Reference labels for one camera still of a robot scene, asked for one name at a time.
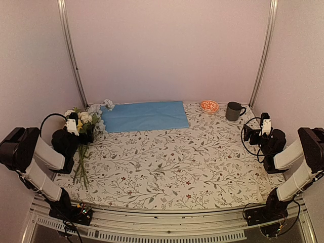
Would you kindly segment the yellow fake flower stems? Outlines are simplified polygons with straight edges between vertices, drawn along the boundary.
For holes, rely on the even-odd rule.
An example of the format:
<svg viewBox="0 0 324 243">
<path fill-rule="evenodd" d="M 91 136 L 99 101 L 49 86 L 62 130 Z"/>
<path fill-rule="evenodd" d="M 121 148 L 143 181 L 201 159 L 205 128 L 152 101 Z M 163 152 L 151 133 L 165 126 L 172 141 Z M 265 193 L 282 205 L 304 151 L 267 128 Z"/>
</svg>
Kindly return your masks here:
<svg viewBox="0 0 324 243">
<path fill-rule="evenodd" d="M 94 125 L 83 125 L 82 127 L 77 127 L 78 132 L 81 129 L 87 130 L 87 129 L 94 129 Z M 87 158 L 87 152 L 89 149 L 90 143 L 87 145 L 81 145 L 79 144 L 77 149 L 77 155 L 78 155 L 78 165 L 75 170 L 75 174 L 73 177 L 73 183 L 83 183 L 86 190 L 88 190 L 89 187 L 89 180 L 87 176 L 87 170 L 85 165 L 85 159 Z"/>
</svg>

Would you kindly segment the pale blue fake flower stems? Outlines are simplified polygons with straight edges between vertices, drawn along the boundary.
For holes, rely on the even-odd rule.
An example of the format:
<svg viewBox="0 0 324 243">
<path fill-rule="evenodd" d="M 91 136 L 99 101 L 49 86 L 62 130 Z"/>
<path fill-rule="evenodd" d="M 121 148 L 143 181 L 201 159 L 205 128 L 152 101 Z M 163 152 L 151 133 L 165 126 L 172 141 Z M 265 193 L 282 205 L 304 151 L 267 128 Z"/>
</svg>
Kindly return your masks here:
<svg viewBox="0 0 324 243">
<path fill-rule="evenodd" d="M 104 124 L 104 120 L 102 118 L 103 112 L 113 111 L 114 107 L 115 104 L 111 100 L 105 99 L 102 103 L 92 104 L 86 109 L 88 114 L 92 117 L 95 135 L 107 133 L 105 131 L 106 125 Z"/>
</svg>

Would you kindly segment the white fake flower stems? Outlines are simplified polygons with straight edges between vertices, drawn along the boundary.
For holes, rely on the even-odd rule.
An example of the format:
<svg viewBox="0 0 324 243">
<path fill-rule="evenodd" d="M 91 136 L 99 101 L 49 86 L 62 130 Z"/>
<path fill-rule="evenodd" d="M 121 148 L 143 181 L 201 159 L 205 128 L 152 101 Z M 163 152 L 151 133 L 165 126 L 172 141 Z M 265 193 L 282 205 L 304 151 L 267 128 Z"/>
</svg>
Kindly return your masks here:
<svg viewBox="0 0 324 243">
<path fill-rule="evenodd" d="M 82 127 L 83 125 L 93 125 L 94 124 L 94 118 L 87 111 L 83 111 L 76 107 L 73 109 L 67 110 L 64 113 L 64 116 L 68 119 L 73 119 L 72 113 L 76 113 L 77 118 L 75 118 L 75 120 L 77 121 L 78 127 Z"/>
</svg>

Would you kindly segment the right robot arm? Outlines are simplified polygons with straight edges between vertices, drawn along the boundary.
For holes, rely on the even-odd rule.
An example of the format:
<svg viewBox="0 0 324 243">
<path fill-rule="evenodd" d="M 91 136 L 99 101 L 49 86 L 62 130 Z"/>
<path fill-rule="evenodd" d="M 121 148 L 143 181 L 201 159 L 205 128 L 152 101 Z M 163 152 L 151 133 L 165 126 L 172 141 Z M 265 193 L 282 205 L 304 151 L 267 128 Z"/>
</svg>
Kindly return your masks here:
<svg viewBox="0 0 324 243">
<path fill-rule="evenodd" d="M 266 172 L 283 173 L 303 159 L 289 179 L 268 195 L 261 213 L 267 221 L 272 221 L 284 212 L 295 195 L 305 191 L 323 176 L 323 128 L 299 128 L 298 136 L 298 139 L 285 147 L 286 135 L 282 130 L 243 126 L 241 141 L 259 146 Z"/>
</svg>

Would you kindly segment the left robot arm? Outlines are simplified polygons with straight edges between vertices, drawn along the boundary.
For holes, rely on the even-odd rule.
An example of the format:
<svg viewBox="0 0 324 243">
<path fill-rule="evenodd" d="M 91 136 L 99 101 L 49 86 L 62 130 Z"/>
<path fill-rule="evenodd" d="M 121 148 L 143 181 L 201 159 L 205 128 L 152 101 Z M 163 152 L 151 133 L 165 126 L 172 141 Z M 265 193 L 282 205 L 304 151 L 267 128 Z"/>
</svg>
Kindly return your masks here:
<svg viewBox="0 0 324 243">
<path fill-rule="evenodd" d="M 1 142 L 1 164 L 16 172 L 26 187 L 41 194 L 63 219 L 70 220 L 75 211 L 86 214 L 91 208 L 84 203 L 72 206 L 66 190 L 55 184 L 38 162 L 55 173 L 70 174 L 78 146 L 77 136 L 64 129 L 52 135 L 49 145 L 38 128 L 14 128 Z"/>
</svg>

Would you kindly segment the dark grey mug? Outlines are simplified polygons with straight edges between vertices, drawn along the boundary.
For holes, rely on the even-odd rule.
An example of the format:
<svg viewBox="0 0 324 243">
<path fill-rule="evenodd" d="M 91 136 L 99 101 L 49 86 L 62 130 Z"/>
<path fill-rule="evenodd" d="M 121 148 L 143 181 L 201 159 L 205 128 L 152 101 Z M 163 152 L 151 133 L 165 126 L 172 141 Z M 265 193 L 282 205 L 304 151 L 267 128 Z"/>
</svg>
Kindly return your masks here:
<svg viewBox="0 0 324 243">
<path fill-rule="evenodd" d="M 227 103 L 225 118 L 231 122 L 237 121 L 242 115 L 246 113 L 246 108 L 240 103 L 231 101 Z"/>
</svg>

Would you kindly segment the orange patterned bowl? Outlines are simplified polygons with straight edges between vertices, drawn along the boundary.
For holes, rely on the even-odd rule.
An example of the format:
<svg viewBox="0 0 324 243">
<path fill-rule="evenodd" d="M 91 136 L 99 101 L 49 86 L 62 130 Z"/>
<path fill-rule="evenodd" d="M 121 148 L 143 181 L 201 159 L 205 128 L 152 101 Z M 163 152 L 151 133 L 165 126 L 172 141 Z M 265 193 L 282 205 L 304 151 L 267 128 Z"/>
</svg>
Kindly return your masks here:
<svg viewBox="0 0 324 243">
<path fill-rule="evenodd" d="M 200 107 L 203 112 L 207 114 L 215 114 L 219 110 L 219 105 L 217 102 L 212 100 L 205 100 L 200 103 Z"/>
</svg>

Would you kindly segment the floral patterned table mat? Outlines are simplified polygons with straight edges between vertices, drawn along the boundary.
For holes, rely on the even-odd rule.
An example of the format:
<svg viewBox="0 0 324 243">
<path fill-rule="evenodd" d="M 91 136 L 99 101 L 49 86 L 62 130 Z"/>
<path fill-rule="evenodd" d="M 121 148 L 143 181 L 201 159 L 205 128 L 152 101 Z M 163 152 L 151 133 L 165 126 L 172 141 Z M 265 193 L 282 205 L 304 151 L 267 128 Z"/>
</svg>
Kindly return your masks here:
<svg viewBox="0 0 324 243">
<path fill-rule="evenodd" d="M 88 190 L 73 183 L 75 173 L 58 174 L 55 183 L 72 200 L 122 208 L 205 210 L 256 203 L 256 186 L 271 189 L 285 181 L 268 174 L 255 157 L 256 146 L 243 146 L 244 123 L 258 126 L 250 109 L 238 119 L 214 115 L 198 104 L 185 104 L 184 129 L 110 133 L 89 146 L 85 165 Z"/>
</svg>

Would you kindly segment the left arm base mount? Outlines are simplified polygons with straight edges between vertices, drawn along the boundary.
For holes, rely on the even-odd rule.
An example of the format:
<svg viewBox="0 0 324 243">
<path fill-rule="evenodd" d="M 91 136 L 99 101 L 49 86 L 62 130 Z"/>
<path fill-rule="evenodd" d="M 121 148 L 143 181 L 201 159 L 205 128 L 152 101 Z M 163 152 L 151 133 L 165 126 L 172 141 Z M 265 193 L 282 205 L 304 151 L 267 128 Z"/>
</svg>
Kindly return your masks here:
<svg viewBox="0 0 324 243">
<path fill-rule="evenodd" d="M 93 217 L 93 210 L 86 206 L 65 206 L 60 202 L 49 202 L 49 216 L 68 222 L 89 226 Z"/>
</svg>

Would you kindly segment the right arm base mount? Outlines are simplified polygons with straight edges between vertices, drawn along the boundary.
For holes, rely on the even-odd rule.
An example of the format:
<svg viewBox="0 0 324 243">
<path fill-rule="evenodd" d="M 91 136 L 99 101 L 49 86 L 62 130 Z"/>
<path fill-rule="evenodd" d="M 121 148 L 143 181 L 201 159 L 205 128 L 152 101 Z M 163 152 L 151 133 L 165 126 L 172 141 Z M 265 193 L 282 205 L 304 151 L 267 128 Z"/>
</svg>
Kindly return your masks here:
<svg viewBox="0 0 324 243">
<path fill-rule="evenodd" d="M 288 217 L 287 210 L 272 212 L 266 209 L 266 206 L 255 203 L 245 205 L 242 216 L 248 226 L 261 225 L 276 221 L 274 224 L 261 226 L 261 233 L 267 238 L 278 237 L 286 223 Z"/>
</svg>

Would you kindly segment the front aluminium rail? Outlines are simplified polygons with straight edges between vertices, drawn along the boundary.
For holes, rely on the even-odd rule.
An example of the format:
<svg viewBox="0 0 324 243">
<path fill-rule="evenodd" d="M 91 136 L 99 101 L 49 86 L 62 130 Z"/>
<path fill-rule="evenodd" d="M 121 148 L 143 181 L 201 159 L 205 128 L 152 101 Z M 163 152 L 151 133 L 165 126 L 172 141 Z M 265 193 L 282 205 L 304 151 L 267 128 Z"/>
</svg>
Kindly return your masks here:
<svg viewBox="0 0 324 243">
<path fill-rule="evenodd" d="M 28 214 L 23 242 L 318 242 L 305 203 L 298 197 L 288 216 L 249 225 L 254 204 L 207 210 L 140 210 L 94 205 L 88 226 L 70 230 L 49 216 L 36 196 Z"/>
</svg>

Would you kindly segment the left aluminium frame post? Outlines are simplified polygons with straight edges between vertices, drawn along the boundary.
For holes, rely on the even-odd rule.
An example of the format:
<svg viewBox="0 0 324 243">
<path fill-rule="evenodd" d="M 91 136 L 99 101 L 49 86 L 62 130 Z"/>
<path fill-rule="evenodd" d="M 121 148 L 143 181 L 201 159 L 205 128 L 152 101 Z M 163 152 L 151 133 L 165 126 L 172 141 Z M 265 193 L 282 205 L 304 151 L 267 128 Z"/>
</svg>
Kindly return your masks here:
<svg viewBox="0 0 324 243">
<path fill-rule="evenodd" d="M 70 32 L 69 22 L 68 22 L 66 1 L 65 0 L 57 0 L 57 3 L 58 3 L 58 10 L 59 10 L 59 16 L 60 16 L 63 36 L 65 39 L 68 58 L 69 58 L 69 61 L 71 64 L 72 73 L 73 73 L 75 83 L 76 83 L 76 88 L 77 88 L 82 106 L 84 108 L 86 108 L 86 107 L 88 107 L 88 101 L 87 101 L 86 93 L 85 93 L 85 90 L 84 90 L 84 87 L 82 84 L 81 76 L 79 73 L 79 66 L 77 64 L 77 60 L 76 60 L 75 52 L 74 52 L 74 48 L 73 48 L 72 37 L 71 37 L 71 32 Z"/>
</svg>

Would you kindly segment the aluminium frame post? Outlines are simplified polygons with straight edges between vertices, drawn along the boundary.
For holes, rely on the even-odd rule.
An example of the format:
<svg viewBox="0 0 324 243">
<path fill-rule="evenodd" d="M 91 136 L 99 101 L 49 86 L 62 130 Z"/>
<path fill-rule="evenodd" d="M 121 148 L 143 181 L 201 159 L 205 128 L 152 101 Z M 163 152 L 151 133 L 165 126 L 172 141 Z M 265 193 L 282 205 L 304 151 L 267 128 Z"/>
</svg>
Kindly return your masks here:
<svg viewBox="0 0 324 243">
<path fill-rule="evenodd" d="M 88 107 L 88 101 L 87 101 L 86 93 L 85 93 L 85 90 L 84 90 L 84 87 L 82 84 L 81 76 L 79 73 L 79 66 L 77 64 L 77 60 L 76 60 L 75 52 L 74 52 L 74 48 L 73 48 L 72 37 L 71 37 L 71 32 L 70 32 L 69 22 L 68 22 L 66 1 L 65 0 L 57 0 L 57 3 L 58 3 L 58 10 L 59 10 L 59 16 L 60 16 L 63 36 L 65 39 L 68 58 L 69 58 L 69 61 L 71 64 L 72 73 L 73 73 L 75 83 L 76 83 L 76 88 L 77 88 L 82 106 L 84 108 L 86 108 L 86 107 Z"/>
<path fill-rule="evenodd" d="M 249 101 L 250 109 L 254 108 L 260 88 L 261 88 L 261 83 L 262 83 L 264 71 L 266 68 L 268 54 L 269 54 L 269 50 L 271 47 L 271 41 L 273 38 L 273 33 L 274 33 L 274 28 L 275 28 L 277 7 L 278 7 L 278 0 L 271 0 L 270 7 L 269 7 L 267 26 L 266 26 L 266 32 L 265 32 L 264 45 L 263 45 L 263 49 L 262 49 L 262 55 L 261 55 L 255 83 L 253 86 L 252 94 L 251 94 L 250 101 Z"/>
</svg>

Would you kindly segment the right aluminium frame post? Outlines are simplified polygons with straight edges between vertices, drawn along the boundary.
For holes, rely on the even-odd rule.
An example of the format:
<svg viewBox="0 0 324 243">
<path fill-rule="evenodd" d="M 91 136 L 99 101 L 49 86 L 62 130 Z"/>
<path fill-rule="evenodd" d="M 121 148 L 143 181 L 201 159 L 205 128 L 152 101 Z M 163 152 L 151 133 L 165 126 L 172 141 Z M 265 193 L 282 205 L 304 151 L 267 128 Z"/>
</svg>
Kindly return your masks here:
<svg viewBox="0 0 324 243">
<path fill-rule="evenodd" d="M 271 47 L 271 41 L 273 38 L 273 33 L 274 33 L 274 28 L 275 28 L 277 7 L 278 7 L 278 0 L 271 0 L 270 7 L 269 7 L 267 26 L 266 26 L 266 32 L 265 32 L 264 45 L 263 45 L 263 49 L 262 49 L 262 55 L 261 55 L 255 83 L 253 86 L 252 94 L 251 94 L 250 101 L 249 101 L 250 109 L 254 108 L 260 88 L 261 88 L 261 83 L 262 83 L 264 71 L 266 68 L 268 54 L 269 54 L 269 50 Z"/>
</svg>

